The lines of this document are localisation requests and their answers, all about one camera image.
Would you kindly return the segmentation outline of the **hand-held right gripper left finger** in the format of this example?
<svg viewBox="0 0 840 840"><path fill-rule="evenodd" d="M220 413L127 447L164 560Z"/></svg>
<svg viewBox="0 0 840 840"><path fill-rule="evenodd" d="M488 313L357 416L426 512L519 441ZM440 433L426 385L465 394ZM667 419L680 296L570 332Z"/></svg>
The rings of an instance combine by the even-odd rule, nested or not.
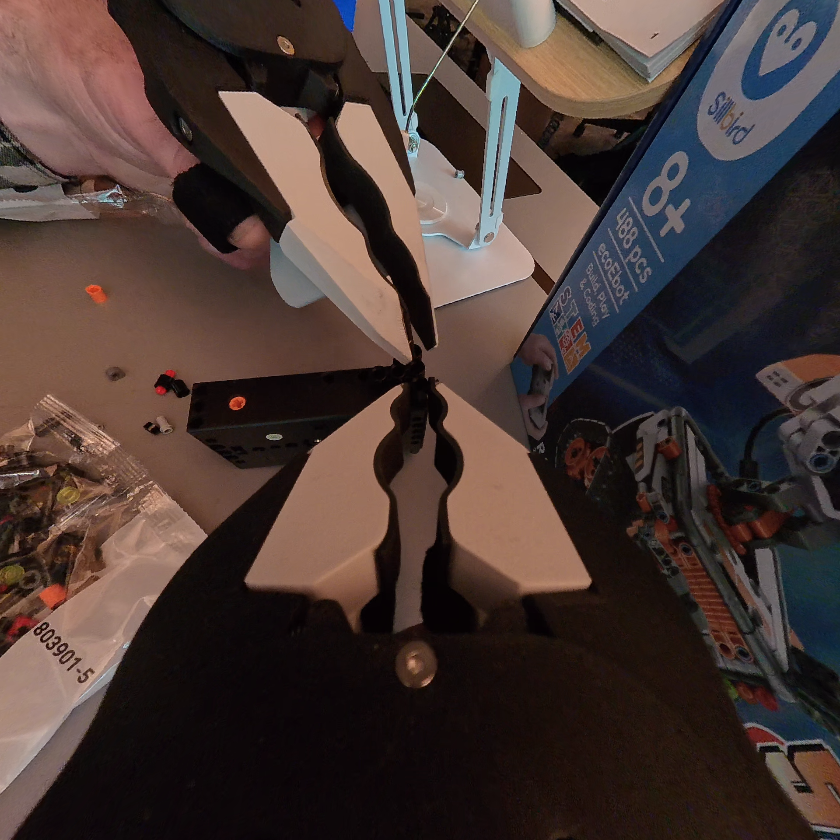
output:
<svg viewBox="0 0 840 840"><path fill-rule="evenodd" d="M393 387L310 452L245 582L256 591L338 603L355 632L390 632L410 390Z"/></svg>

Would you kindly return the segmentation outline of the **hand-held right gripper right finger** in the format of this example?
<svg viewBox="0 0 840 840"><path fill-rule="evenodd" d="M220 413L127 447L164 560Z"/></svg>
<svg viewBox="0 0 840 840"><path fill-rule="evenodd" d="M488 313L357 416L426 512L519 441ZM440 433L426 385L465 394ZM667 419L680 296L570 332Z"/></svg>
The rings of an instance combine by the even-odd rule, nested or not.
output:
<svg viewBox="0 0 840 840"><path fill-rule="evenodd" d="M592 578L529 452L445 385L431 385L434 465L446 484L423 565L423 622L469 633L502 603L581 592Z"/></svg>

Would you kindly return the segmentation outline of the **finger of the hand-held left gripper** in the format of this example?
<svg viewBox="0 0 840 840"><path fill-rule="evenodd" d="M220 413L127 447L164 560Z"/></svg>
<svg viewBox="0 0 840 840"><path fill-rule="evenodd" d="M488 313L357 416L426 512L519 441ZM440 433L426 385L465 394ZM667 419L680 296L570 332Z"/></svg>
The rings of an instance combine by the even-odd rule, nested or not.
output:
<svg viewBox="0 0 840 840"><path fill-rule="evenodd" d="M374 267L362 232L333 199L308 126L256 92L218 95L289 205L282 252L368 338L393 358L410 361L397 293Z"/></svg>
<svg viewBox="0 0 840 840"><path fill-rule="evenodd" d="M413 187L368 103L347 101L320 135L325 176L342 207L359 218L373 268L394 290L398 312L391 320L404 343L426 350L438 344L421 224Z"/></svg>

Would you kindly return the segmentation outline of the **black battery box block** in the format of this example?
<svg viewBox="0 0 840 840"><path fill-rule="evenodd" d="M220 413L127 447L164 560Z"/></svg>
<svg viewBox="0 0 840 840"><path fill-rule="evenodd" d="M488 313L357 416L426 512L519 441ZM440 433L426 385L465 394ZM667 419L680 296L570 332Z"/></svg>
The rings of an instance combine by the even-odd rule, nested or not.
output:
<svg viewBox="0 0 840 840"><path fill-rule="evenodd" d="M186 431L239 469L282 467L392 388L391 365L194 385Z"/></svg>

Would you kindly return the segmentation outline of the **black connector pin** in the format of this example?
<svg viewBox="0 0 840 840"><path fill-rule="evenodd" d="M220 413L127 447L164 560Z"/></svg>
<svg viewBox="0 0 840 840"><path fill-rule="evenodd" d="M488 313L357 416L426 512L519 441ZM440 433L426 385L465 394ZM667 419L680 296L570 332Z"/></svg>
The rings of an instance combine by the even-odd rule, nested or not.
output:
<svg viewBox="0 0 840 840"><path fill-rule="evenodd" d="M428 393L429 380L426 376L423 348L418 343L412 343L411 352L412 357L406 363L397 359L393 360L390 367L393 381L400 385L408 385L413 393Z"/></svg>

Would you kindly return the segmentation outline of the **person's left forearm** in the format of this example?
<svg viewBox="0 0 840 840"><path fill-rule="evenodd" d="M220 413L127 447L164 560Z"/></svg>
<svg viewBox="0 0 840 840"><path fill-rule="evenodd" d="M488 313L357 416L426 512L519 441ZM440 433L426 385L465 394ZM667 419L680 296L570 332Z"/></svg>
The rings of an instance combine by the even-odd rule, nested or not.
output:
<svg viewBox="0 0 840 840"><path fill-rule="evenodd" d="M1 189L19 193L37 188L64 185L71 177L51 170L18 140L11 130L1 123Z"/></svg>

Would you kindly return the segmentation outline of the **grey desk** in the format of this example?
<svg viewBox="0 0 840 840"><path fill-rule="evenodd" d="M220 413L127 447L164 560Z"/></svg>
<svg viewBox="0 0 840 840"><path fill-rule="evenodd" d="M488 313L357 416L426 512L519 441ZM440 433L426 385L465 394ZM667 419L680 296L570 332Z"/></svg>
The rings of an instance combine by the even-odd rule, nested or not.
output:
<svg viewBox="0 0 840 840"><path fill-rule="evenodd" d="M539 264L525 279L437 310L441 379L526 441L508 365L595 205L517 131L514 160L540 193L507 199L505 219ZM265 270L230 268L182 227L149 217L2 222L2 433L57 396L137 458L211 532L274 474L237 469L186 432L188 400L153 393L165 369L196 382L331 371L389 361L329 301L287 306ZM94 303L85 292L100 285ZM110 366L125 370L110 382ZM173 434L152 435L164 416Z"/></svg>

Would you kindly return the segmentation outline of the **person's left hand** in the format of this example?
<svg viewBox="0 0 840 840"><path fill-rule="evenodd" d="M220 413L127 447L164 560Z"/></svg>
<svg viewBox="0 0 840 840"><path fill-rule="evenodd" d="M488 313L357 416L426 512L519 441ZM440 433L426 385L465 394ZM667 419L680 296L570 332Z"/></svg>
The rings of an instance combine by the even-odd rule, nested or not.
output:
<svg viewBox="0 0 840 840"><path fill-rule="evenodd" d="M170 195L198 163L155 115L106 2L2 1L1 60L2 122L51 171Z"/></svg>

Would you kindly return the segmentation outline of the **white book stand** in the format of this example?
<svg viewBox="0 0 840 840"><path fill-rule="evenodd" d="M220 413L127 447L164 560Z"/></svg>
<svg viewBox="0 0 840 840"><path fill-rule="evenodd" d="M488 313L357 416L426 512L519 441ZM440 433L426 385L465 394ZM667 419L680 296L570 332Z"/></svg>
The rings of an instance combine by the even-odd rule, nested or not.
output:
<svg viewBox="0 0 840 840"><path fill-rule="evenodd" d="M502 222L502 204L515 132L520 80L493 58L486 82L489 111L476 192L417 129L409 145L406 117L413 104L410 49L404 1L380 1L387 75L397 123L411 165L435 308L527 279L534 259Z"/></svg>

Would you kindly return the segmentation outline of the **blue toy kit box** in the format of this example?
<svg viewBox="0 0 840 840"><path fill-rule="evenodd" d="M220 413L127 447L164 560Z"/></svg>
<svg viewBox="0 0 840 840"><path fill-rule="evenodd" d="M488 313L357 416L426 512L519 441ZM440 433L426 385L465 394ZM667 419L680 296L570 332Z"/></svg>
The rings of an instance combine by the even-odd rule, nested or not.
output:
<svg viewBox="0 0 840 840"><path fill-rule="evenodd" d="M511 364L838 838L838 2L729 2Z"/></svg>

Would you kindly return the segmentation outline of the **clear bag of building parts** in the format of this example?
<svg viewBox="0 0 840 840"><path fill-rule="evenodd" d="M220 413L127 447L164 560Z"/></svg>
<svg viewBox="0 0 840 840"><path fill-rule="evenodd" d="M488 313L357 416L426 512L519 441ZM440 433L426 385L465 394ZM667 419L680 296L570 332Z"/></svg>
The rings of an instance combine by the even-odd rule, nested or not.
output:
<svg viewBox="0 0 840 840"><path fill-rule="evenodd" d="M107 685L205 532L53 395L1 446L1 790Z"/></svg>

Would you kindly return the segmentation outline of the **instruction booklet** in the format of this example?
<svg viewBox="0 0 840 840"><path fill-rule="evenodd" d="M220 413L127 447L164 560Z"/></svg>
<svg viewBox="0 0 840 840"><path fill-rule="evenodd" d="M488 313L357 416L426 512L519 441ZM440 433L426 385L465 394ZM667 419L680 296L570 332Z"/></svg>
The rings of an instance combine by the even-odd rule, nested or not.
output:
<svg viewBox="0 0 840 840"><path fill-rule="evenodd" d="M691 46L722 1L559 1L636 73L652 81Z"/></svg>

